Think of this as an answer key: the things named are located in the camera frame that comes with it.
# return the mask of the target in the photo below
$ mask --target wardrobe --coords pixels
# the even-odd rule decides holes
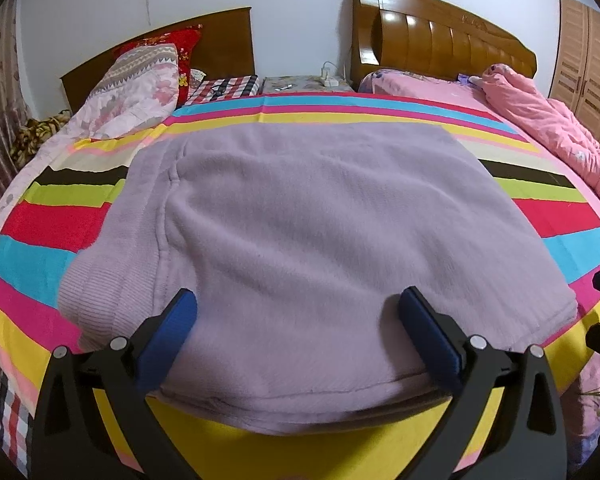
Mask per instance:
[[[600,12],[560,0],[560,39],[549,97],[564,102],[600,143]]]

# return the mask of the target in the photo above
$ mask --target glossy wooden headboard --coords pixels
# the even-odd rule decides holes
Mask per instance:
[[[170,30],[202,24],[202,38],[191,53],[191,67],[206,73],[207,79],[254,75],[251,43],[251,7],[223,10],[157,28],[131,40],[157,36]],[[91,90],[116,60],[119,45],[98,54],[62,76],[64,92],[72,112],[77,112]]]
[[[454,80],[506,63],[533,77],[536,55],[518,38],[442,0],[353,0],[351,78],[397,68]]]

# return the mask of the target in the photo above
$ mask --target red pillow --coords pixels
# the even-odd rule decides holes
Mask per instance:
[[[173,32],[165,32],[160,36],[144,38],[144,40],[129,41],[120,46],[117,56],[132,50],[136,46],[173,43],[178,51],[178,106],[182,106],[189,94],[190,58],[191,51],[202,36],[202,25],[192,25]]]

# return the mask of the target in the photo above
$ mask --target plaid fabric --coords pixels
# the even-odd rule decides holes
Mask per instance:
[[[18,470],[26,477],[31,471],[30,450],[33,417],[15,391],[7,376],[0,377],[0,446]]]
[[[256,75],[203,81],[184,105],[257,95],[261,86],[262,79]]]

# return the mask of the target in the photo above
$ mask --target striped bedsheet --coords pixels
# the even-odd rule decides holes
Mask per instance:
[[[600,218],[551,160],[486,112],[408,98],[286,94],[184,107],[150,130],[79,141],[29,187],[0,234],[0,365],[31,413],[53,348],[64,344],[78,351],[77,327],[57,311],[59,282],[77,251],[97,238],[134,155],[166,136],[253,121],[306,123],[308,128],[311,123],[423,121],[453,134],[526,215],[576,293],[577,320],[543,345],[560,391],[577,377],[590,357],[586,329],[600,321],[600,293],[591,286],[600,270]],[[106,400],[98,399],[116,450],[133,465]],[[494,392],[466,459],[485,441],[499,399]],[[445,409],[353,433],[274,438],[198,420],[155,399],[149,404],[204,478],[254,479],[393,479]]]

